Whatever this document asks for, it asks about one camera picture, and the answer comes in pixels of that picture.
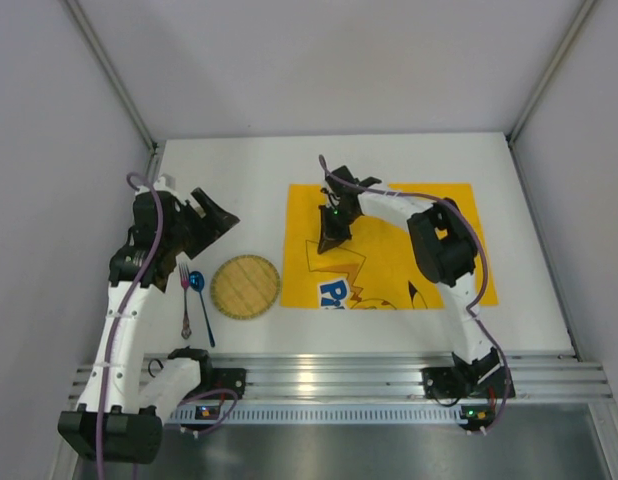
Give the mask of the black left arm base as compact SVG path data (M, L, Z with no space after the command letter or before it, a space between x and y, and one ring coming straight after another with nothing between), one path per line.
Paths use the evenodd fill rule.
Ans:
M185 399L218 389L231 390L242 399L246 388L246 376L247 371L244 368L214 367L210 373L203 375L200 384L188 392Z

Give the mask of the yellow Pikachu cloth placemat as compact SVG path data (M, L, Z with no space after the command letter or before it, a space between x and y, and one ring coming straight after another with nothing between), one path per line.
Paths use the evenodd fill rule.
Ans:
M302 309L424 310L443 308L436 285L417 268L408 233L380 219L361 217L352 239L318 252L316 184L289 187L281 305Z

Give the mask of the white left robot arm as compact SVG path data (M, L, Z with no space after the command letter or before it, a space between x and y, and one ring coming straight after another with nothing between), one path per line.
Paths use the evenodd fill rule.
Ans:
M57 429L79 457L96 462L150 464L163 427L186 399L212 389L213 367L204 349L172 350L164 368L140 384L150 323L165 298L177 257L193 259L239 222L201 188L181 197L166 176L149 182L131 172L133 223L109 261L108 306L97 355L76 406L60 414Z

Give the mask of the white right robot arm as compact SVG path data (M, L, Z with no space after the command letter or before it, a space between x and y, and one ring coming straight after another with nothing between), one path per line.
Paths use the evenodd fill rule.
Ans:
M478 303L488 284L484 273L481 286L475 285L476 262L487 266L484 249L455 201L390 190L375 177L355 178L345 166L325 171L321 192L326 203L319 207L319 254L351 240L351 226L363 216L409 234L416 266L438 287L447 312L456 394L479 391L501 368L503 356L478 318Z

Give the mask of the round woven bamboo plate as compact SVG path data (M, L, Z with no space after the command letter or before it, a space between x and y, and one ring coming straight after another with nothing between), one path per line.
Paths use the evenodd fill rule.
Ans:
M281 277L268 259L252 254L224 262L214 273L210 295L216 309L234 320L252 320L270 310L281 291Z

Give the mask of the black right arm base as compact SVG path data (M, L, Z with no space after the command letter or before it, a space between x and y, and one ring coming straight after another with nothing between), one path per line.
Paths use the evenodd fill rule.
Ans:
M443 404L465 399L502 399L505 394L514 398L516 395L513 381L507 379L502 365L495 367L480 381L455 366L428 367L421 374L425 397Z

